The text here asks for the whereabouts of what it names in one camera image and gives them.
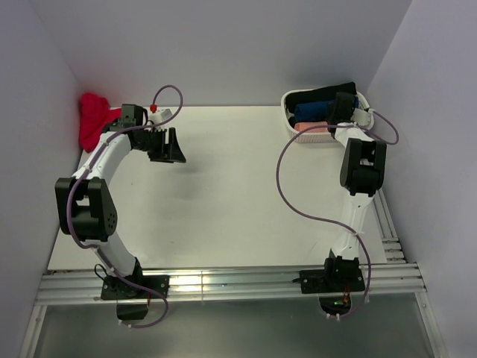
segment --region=white wall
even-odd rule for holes
[[[385,193],[451,357],[477,348],[476,33],[477,2],[414,0],[368,91],[402,134]]]
[[[0,4],[0,357],[17,357],[78,158],[79,86],[26,0]]]
[[[411,0],[31,2],[80,83],[111,104],[149,104],[173,83],[187,105],[243,105],[348,80],[365,91]]]

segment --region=black cloth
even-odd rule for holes
[[[290,127],[295,128],[295,125],[297,124],[297,119],[295,117],[290,117],[288,118],[288,123],[290,124]]]
[[[339,84],[337,86],[323,87],[312,89],[311,91],[291,93],[285,98],[285,105],[290,113],[294,113],[297,104],[309,102],[332,101],[336,97],[336,93],[345,92],[356,94],[356,84],[349,82],[347,84]]]

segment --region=glass panel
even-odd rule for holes
[[[370,299],[339,323],[321,315],[317,298],[172,303],[162,323],[142,330],[119,326],[113,305],[50,307],[35,357],[432,356],[414,295]]]

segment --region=wire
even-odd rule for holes
[[[104,272],[104,274],[105,274],[105,277],[102,277],[102,276],[98,273],[98,271],[96,271],[96,269],[97,269],[98,266],[101,267],[101,269],[103,270],[103,272]],[[103,282],[104,282],[104,280],[105,280],[105,278],[106,278],[106,276],[107,276],[106,269],[105,269],[104,266],[101,265],[100,263],[97,263],[97,264],[95,265],[95,275],[98,276],[100,280],[103,280]]]
[[[158,298],[162,299],[164,301],[164,312],[162,313],[162,315],[156,319],[155,321],[152,321],[151,323],[148,323],[148,324],[126,324],[124,322],[122,322],[122,324],[124,325],[127,325],[128,327],[132,327],[132,328],[147,328],[147,327],[152,327],[154,326],[155,324],[158,324],[159,322],[161,322],[165,315],[167,314],[168,312],[168,308],[169,308],[169,305],[168,305],[168,302],[167,302],[167,298],[161,294],[160,292],[158,291],[155,291],[153,289],[149,289],[148,287],[144,287],[144,286],[141,286],[141,285],[138,285],[136,283],[133,283],[133,282],[130,282],[129,280],[127,280],[126,278],[122,277],[121,274],[115,270],[113,268],[113,265],[111,264],[111,262],[107,259],[107,257],[103,254],[103,252],[101,251],[101,247],[98,246],[98,245],[94,245],[94,244],[91,244],[91,245],[84,245],[80,239],[78,238],[78,235],[76,234],[75,232],[75,228],[73,227],[73,217],[72,217],[72,207],[73,207],[73,199],[75,197],[75,193],[76,193],[76,190],[78,189],[78,187],[80,186],[81,182],[88,176],[88,174],[91,172],[91,168],[96,164],[96,162],[98,161],[99,157],[103,154],[104,152],[104,149],[106,149],[106,147],[115,139],[117,138],[118,136],[124,134],[124,133],[127,133],[129,131],[134,131],[134,130],[137,130],[137,129],[147,129],[147,128],[155,128],[155,127],[159,127],[161,125],[165,125],[167,123],[169,123],[172,119],[176,118],[177,115],[179,114],[179,112],[182,110],[182,107],[183,107],[183,94],[181,93],[181,91],[174,85],[172,84],[168,84],[166,86],[163,86],[161,87],[157,92],[156,92],[156,95],[154,96],[154,100],[153,100],[153,103],[156,102],[157,100],[157,96],[163,91],[163,90],[166,90],[167,88],[172,88],[173,90],[175,90],[177,92],[177,94],[179,95],[179,98],[180,98],[180,103],[179,103],[179,107],[176,109],[176,111],[174,112],[174,114],[167,120],[163,121],[163,122],[160,122],[160,123],[156,123],[156,124],[152,124],[152,125],[137,125],[137,126],[134,126],[134,127],[129,127],[129,128],[124,128],[120,131],[117,131],[115,132],[112,136],[108,137],[108,139],[106,139],[106,142],[104,142],[99,148],[98,150],[95,152],[93,158],[91,159],[91,161],[89,162],[89,167],[85,168],[83,173],[81,173],[80,177],[75,181],[75,183],[73,184],[69,194],[68,194],[68,200],[66,202],[66,223],[68,225],[68,230],[69,230],[69,233],[70,235],[72,236],[73,240],[76,242],[76,245],[78,245],[80,248],[83,248],[83,249],[86,249],[86,248],[96,248],[98,249],[98,255],[101,257],[101,259],[103,260],[103,262],[106,264],[106,266],[108,266],[110,269],[113,270],[114,272],[114,275],[121,281],[123,281],[124,283],[126,283],[127,285],[135,288],[135,289],[141,289],[142,291],[146,291],[152,295],[155,295],[157,296]]]
[[[373,133],[371,130],[367,129],[366,127],[363,127],[361,125],[359,125],[358,127],[360,127],[363,131],[365,131],[366,134],[372,136],[374,139],[377,139],[380,142],[383,142],[383,143],[386,143],[386,144],[389,144],[389,145],[396,145],[397,143],[399,143],[399,132],[397,131],[396,127],[394,127],[393,123],[389,119],[384,117],[381,113],[377,112],[373,108],[367,108],[366,111],[371,113],[371,114],[376,114],[379,118],[381,118],[383,121],[388,123],[388,125],[394,131],[394,134],[396,135],[396,139],[394,140],[394,142],[389,142],[386,139],[383,139],[380,136],[378,136],[377,134]]]
[[[387,122],[391,128],[393,128],[395,134],[396,134],[396,140],[394,142],[388,142],[388,141],[385,141],[383,139],[380,139],[382,140],[383,142],[386,142],[387,144],[390,144],[390,145],[394,145],[394,144],[397,144],[399,142],[399,133],[397,132],[397,129],[396,127],[394,127],[394,125],[391,123],[391,121],[389,121],[388,119],[386,119],[384,116],[382,116],[381,114],[377,113],[375,110],[372,110],[371,113],[375,113],[377,114],[379,117],[381,117],[382,119],[385,120],[385,122]],[[327,223],[330,223],[330,224],[335,224],[337,226],[340,226],[340,227],[343,227],[345,228],[346,230],[348,230],[349,232],[351,232],[351,234],[353,234],[356,239],[358,240],[360,246],[363,248],[363,252],[364,252],[364,255],[366,256],[366,262],[367,262],[367,280],[366,280],[366,286],[364,288],[364,293],[363,293],[363,297],[362,299],[358,302],[357,305],[355,305],[354,307],[352,307],[347,313],[344,313],[343,315],[341,315],[341,317],[347,317],[351,314],[353,314],[354,312],[356,312],[359,308],[361,308],[363,305],[364,305],[364,302],[366,301],[366,297],[370,291],[370,285],[371,285],[371,258],[370,258],[370,255],[369,253],[367,252],[367,249],[366,249],[366,245],[364,244],[363,242],[363,239],[361,238],[361,236],[356,232],[356,230],[354,230],[352,227],[350,227],[349,225],[346,225],[344,224],[343,222],[340,222],[338,220],[333,220],[333,219],[326,219],[326,218],[322,218],[320,216],[313,216],[313,215],[309,215],[307,213],[304,213],[303,211],[301,210],[298,210],[296,207],[294,207],[290,201],[288,201],[288,199],[285,197],[285,194],[283,194],[283,190],[282,190],[282,186],[280,184],[280,167],[282,165],[282,160],[283,160],[283,157],[285,156],[285,153],[286,151],[288,150],[288,148],[290,147],[290,145],[299,137],[301,136],[302,134],[308,132],[308,131],[312,131],[314,129],[320,129],[320,128],[352,128],[354,127],[354,125],[314,125],[312,127],[308,127],[306,129],[304,129],[303,131],[300,131],[298,132],[297,134],[295,134],[285,145],[285,147],[283,147],[283,150],[282,152],[280,153],[280,156],[278,157],[278,162],[277,162],[277,170],[275,172],[275,180],[277,182],[277,189],[278,189],[278,193],[280,194],[280,197],[282,198],[282,200],[285,202],[285,204],[290,208],[292,209],[295,213],[297,213],[298,215],[301,215],[305,218],[308,218],[308,219],[311,219],[311,220],[317,220],[319,222],[327,222]],[[362,126],[359,126],[362,130],[366,131],[366,132],[369,132],[368,129],[362,127]]]

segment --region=metal frame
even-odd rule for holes
[[[20,358],[33,358],[37,348],[38,338],[43,326],[47,306],[34,306],[31,313],[25,338],[23,339]]]
[[[447,358],[449,353],[447,352],[446,345],[440,334],[439,326],[437,325],[434,313],[432,312],[427,294],[425,292],[416,293],[416,300],[419,305],[420,315],[423,318],[424,327],[426,328],[434,357]]]
[[[433,354],[446,358],[445,345],[429,306],[419,266],[407,263],[382,190],[373,201],[387,264],[372,265],[370,294],[415,293]],[[168,301],[231,301],[247,299],[303,298],[300,285],[292,283],[302,269],[322,266],[204,268],[187,270],[145,270],[144,274],[170,275]],[[366,277],[367,268],[362,267]],[[88,271],[52,271],[44,275],[35,300],[20,357],[32,357],[48,306],[74,304],[116,304],[101,301],[102,282]]]

